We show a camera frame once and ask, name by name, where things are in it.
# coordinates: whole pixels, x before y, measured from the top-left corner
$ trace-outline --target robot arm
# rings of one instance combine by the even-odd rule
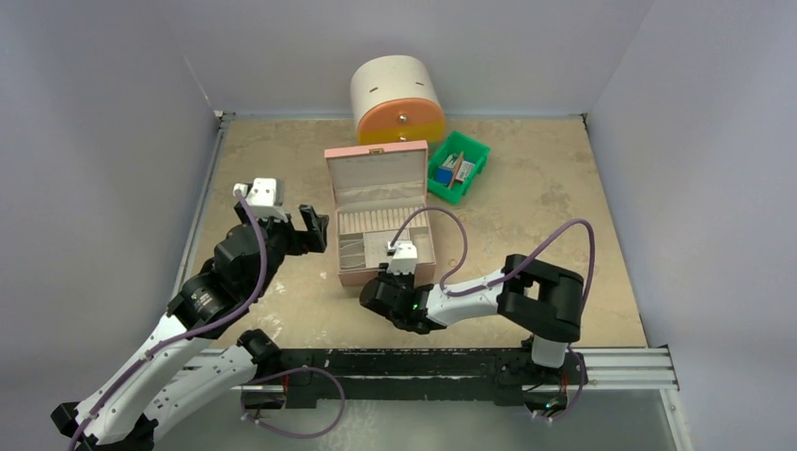
[[[515,277],[503,284],[488,286],[519,267],[524,256],[507,256],[505,265],[478,279],[450,285],[414,287],[412,244],[397,241],[388,246],[388,263],[360,293],[360,304],[389,319],[402,330],[428,334],[464,319],[501,315],[534,334],[532,361],[536,365],[559,368],[564,363],[569,343],[578,341],[581,332],[584,278],[546,263],[533,260]],[[539,298],[526,296],[539,284]],[[472,294],[454,296],[468,288],[483,287]]]
[[[285,256],[324,252],[329,217],[319,216],[312,207],[302,205],[299,210],[307,231],[296,231],[290,216],[282,210],[281,182],[255,179],[252,185],[236,185],[236,190],[246,196],[266,242],[267,268],[265,283],[257,293],[260,297]],[[168,385],[189,360],[238,318],[196,333],[243,308],[258,286],[258,239],[241,203],[235,211],[242,223],[215,246],[213,258],[205,262],[199,274],[182,285],[136,353],[93,395],[80,403],[61,404],[51,415],[61,433],[67,436],[75,434],[78,426],[87,421],[78,438],[82,443],[79,449],[151,449],[153,440],[163,436],[188,413],[255,375],[258,355],[239,343],[223,354],[218,365],[203,367]],[[156,347],[190,332],[195,332],[194,336]],[[92,414],[103,396],[107,399]]]

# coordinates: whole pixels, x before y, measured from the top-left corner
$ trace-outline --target cylindrical container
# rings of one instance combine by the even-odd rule
[[[417,59],[398,54],[372,59],[354,73],[351,92],[360,145],[443,139],[443,108]]]

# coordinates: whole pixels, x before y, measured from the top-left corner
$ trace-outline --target beige tabletop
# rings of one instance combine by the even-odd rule
[[[586,131],[574,119],[463,119],[449,121],[492,148],[484,171],[459,205],[429,195],[431,205],[457,213],[468,230],[470,251],[449,283],[501,267],[508,254],[528,254],[562,223],[590,221],[597,257],[592,292],[577,346],[645,346],[631,284]],[[232,186],[256,177],[285,181],[285,207],[299,204],[333,213],[325,148],[356,145],[350,120],[236,119],[229,128],[212,187],[194,269],[238,223]],[[437,256],[435,280],[461,256],[461,235],[450,218],[430,215]],[[294,224],[303,227],[301,219]],[[335,234],[331,226],[331,236]],[[540,259],[586,275],[586,232],[574,227]],[[287,257],[251,312],[216,342],[227,347],[247,329],[260,328],[282,348],[454,348],[513,347],[528,332],[503,317],[469,319],[443,331],[418,335],[393,325],[357,302],[357,288],[336,277],[332,247],[323,255]]]

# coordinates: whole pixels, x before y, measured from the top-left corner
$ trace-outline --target white wall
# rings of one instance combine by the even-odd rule
[[[215,109],[344,114],[371,58],[425,62],[459,114],[588,111],[652,0],[165,0]]]
[[[654,2],[590,136],[699,449],[793,449],[797,4]]]
[[[0,4],[0,437],[100,386],[164,311],[215,119],[151,1]]]

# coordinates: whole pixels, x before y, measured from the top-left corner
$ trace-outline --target pink box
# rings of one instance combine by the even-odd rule
[[[387,262],[386,244],[409,215],[426,206],[426,141],[328,148],[335,197],[337,275],[344,287],[362,286]],[[431,282],[436,266],[427,211],[402,232],[418,249],[415,282]]]

